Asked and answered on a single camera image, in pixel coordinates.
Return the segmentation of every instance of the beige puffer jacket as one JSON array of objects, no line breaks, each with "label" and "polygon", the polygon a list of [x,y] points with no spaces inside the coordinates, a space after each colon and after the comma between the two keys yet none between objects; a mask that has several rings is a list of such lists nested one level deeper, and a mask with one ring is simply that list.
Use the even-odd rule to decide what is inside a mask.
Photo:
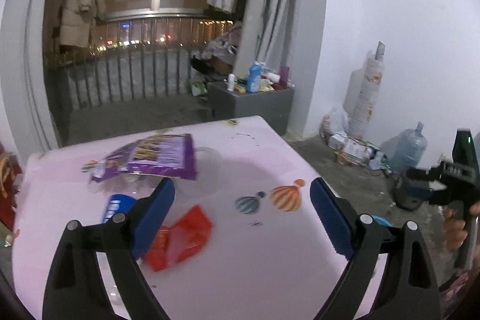
[{"label": "beige puffer jacket", "polygon": [[60,44],[86,48],[95,17],[104,19],[105,9],[105,0],[67,0],[61,19]]}]

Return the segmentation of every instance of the balcony railing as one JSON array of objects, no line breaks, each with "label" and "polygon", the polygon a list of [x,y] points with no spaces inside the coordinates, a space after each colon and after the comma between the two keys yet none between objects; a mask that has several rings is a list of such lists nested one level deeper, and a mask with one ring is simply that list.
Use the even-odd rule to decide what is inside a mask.
[{"label": "balcony railing", "polygon": [[233,24],[189,9],[110,15],[85,50],[44,56],[62,109],[187,93],[190,59]]}]

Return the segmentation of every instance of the blue detergent bottle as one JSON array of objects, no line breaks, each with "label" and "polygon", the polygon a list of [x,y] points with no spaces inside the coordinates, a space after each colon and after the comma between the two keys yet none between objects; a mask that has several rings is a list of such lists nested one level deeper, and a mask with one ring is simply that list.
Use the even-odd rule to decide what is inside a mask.
[{"label": "blue detergent bottle", "polygon": [[409,167],[417,167],[428,145],[422,129],[423,123],[419,122],[416,129],[407,129],[400,134],[397,149],[389,162],[395,174],[400,175]]},{"label": "blue detergent bottle", "polygon": [[247,92],[258,92],[260,90],[260,79],[262,75],[262,67],[255,62],[249,68],[250,74],[247,79]]}]

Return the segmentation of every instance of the pink tablecloth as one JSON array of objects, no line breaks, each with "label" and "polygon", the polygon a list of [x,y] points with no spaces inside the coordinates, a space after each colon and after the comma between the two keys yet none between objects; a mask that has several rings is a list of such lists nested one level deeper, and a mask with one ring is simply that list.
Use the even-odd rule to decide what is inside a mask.
[{"label": "pink tablecloth", "polygon": [[[81,166],[153,133],[30,158],[15,223],[21,233],[13,249],[13,277],[18,297],[37,319],[66,223],[72,219],[84,226],[99,223],[110,195],[137,193],[89,184]],[[172,320],[314,318],[347,264],[335,252],[310,202],[310,183],[318,173],[261,117],[241,118],[236,126],[219,121],[168,133],[192,134],[199,179],[175,180],[178,192],[165,225],[171,226],[192,205],[200,204],[214,229],[205,249],[195,257],[158,273],[147,265],[141,267],[167,314]],[[300,189],[301,207],[277,209],[269,196],[272,190],[293,185],[297,179],[306,182]],[[267,197],[256,214],[235,209],[237,198],[260,191]],[[382,257],[358,316],[369,312],[384,266]]]}]

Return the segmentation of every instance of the finger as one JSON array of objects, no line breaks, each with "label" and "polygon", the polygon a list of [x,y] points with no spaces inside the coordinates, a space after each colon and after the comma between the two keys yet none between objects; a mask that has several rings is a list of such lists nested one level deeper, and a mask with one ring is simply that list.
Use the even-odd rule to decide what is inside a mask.
[{"label": "finger", "polygon": [[443,229],[445,231],[460,231],[465,226],[465,221],[463,220],[456,220],[456,219],[448,219],[443,222]]},{"label": "finger", "polygon": [[462,246],[462,244],[463,244],[463,241],[454,241],[454,242],[447,241],[445,244],[445,247],[449,251],[455,251],[459,249]]},{"label": "finger", "polygon": [[474,216],[478,216],[480,214],[480,202],[473,204],[470,207],[469,211],[470,211],[470,214],[473,214]]},{"label": "finger", "polygon": [[443,212],[443,216],[444,216],[446,219],[449,219],[450,217],[452,217],[452,214],[453,214],[453,210],[451,210],[450,208],[446,209],[446,210]]},{"label": "finger", "polygon": [[467,231],[450,231],[445,233],[445,240],[448,242],[463,242],[468,235]]}]

